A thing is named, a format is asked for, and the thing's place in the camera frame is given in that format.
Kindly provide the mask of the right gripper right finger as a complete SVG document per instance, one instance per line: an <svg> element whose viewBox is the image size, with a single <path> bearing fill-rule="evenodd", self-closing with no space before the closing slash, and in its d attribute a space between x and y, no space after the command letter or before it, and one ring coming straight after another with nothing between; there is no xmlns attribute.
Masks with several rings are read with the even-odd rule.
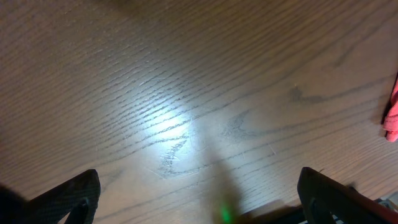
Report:
<svg viewBox="0 0 398 224"><path fill-rule="evenodd" d="M315 171L303 167L297 185L305 218L309 223L397 223L397 212L357 191Z"/></svg>

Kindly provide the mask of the black t-shirt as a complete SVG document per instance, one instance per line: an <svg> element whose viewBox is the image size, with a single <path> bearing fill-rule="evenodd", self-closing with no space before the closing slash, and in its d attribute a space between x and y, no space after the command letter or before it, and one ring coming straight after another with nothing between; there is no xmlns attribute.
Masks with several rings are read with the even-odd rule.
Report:
<svg viewBox="0 0 398 224"><path fill-rule="evenodd" d="M5 186L1 186L1 224L27 224L25 212L28 200Z"/></svg>

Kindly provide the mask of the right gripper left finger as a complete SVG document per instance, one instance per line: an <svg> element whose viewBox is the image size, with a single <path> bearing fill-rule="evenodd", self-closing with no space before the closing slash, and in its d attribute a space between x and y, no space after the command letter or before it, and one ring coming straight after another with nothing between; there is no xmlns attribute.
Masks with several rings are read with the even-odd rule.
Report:
<svg viewBox="0 0 398 224"><path fill-rule="evenodd" d="M30 200L18 214L19 223L92 224L101 185L98 173L89 169Z"/></svg>

